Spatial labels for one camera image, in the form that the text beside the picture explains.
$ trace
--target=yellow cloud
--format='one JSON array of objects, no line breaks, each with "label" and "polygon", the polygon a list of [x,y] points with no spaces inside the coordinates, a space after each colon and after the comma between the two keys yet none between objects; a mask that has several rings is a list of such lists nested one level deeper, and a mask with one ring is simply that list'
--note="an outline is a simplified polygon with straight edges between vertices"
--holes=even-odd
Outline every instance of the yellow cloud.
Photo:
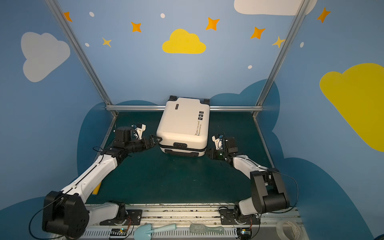
[{"label": "yellow cloud", "polygon": [[384,152],[384,67],[363,63],[329,72],[320,88],[364,142]]},{"label": "yellow cloud", "polygon": [[176,29],[169,37],[169,41],[163,43],[163,51],[166,53],[203,53],[207,47],[200,42],[196,34],[184,29]]}]

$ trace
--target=white cloud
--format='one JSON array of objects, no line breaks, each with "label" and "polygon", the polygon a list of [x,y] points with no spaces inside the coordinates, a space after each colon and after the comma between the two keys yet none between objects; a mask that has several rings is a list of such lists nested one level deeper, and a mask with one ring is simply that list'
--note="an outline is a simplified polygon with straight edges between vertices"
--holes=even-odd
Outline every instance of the white cloud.
[{"label": "white cloud", "polygon": [[58,41],[49,33],[39,35],[33,32],[22,36],[22,51],[26,58],[24,75],[31,82],[43,80],[70,56],[66,42]]},{"label": "white cloud", "polygon": [[[310,0],[308,14],[317,0]],[[242,14],[296,15],[301,0],[235,0],[235,10]]]}]

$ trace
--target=yellow star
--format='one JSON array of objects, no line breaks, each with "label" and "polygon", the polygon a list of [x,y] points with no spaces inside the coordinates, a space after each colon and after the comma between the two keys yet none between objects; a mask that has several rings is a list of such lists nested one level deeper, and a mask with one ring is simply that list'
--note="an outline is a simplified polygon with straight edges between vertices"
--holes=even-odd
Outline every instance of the yellow star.
[{"label": "yellow star", "polygon": [[212,19],[208,18],[208,26],[205,30],[213,29],[216,31],[216,24],[219,20],[220,19],[212,20]]},{"label": "yellow star", "polygon": [[72,21],[72,19],[70,18],[70,12],[66,12],[66,13],[64,13],[64,16],[65,16],[65,18],[68,20],[68,21]]},{"label": "yellow star", "polygon": [[112,41],[112,40],[107,41],[107,40],[105,40],[104,38],[103,38],[103,40],[104,40],[103,45],[108,45],[109,47],[111,47],[111,46],[109,45],[109,42]]},{"label": "yellow star", "polygon": [[131,22],[131,24],[133,26],[132,32],[137,31],[137,32],[141,33],[141,30],[140,30],[141,23],[135,24],[135,23]]},{"label": "yellow star", "polygon": [[273,46],[273,45],[277,45],[277,46],[280,48],[281,43],[284,42],[284,41],[285,41],[285,39],[281,40],[281,39],[280,39],[280,36],[278,36],[278,37],[277,37],[277,42],[274,43],[274,44],[272,44],[272,46]]},{"label": "yellow star", "polygon": [[322,14],[317,18],[317,20],[321,20],[321,23],[324,22],[324,19],[330,14],[331,12],[328,12],[327,10],[323,10]]},{"label": "yellow star", "polygon": [[258,38],[258,39],[260,39],[260,38],[262,37],[262,33],[263,33],[264,30],[265,30],[265,28],[264,28],[264,29],[258,29],[258,28],[255,28],[255,32],[254,32],[253,35],[251,36],[251,39],[252,39],[252,38]]}]

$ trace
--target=brush handle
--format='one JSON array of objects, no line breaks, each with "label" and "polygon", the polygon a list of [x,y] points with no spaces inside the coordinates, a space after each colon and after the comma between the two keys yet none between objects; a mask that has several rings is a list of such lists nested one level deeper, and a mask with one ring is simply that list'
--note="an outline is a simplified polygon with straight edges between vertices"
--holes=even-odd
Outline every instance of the brush handle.
[{"label": "brush handle", "polygon": [[205,230],[207,232],[215,232],[218,234],[224,234],[224,228],[223,227],[205,227]]},{"label": "brush handle", "polygon": [[170,224],[163,227],[158,227],[153,230],[153,232],[167,232],[167,231],[173,231],[176,230],[176,224]]}]

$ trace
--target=light blue shovel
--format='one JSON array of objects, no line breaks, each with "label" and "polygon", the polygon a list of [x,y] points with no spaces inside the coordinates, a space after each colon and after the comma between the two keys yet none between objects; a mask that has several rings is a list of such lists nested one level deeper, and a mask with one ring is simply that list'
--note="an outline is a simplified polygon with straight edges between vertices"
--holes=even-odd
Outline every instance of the light blue shovel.
[{"label": "light blue shovel", "polygon": [[152,229],[151,224],[146,224],[143,226],[139,226],[135,234],[133,235],[135,240],[151,240],[151,234],[156,232],[167,232],[167,231],[173,231],[176,230],[176,224],[170,224],[163,227],[158,227],[155,229]]}]

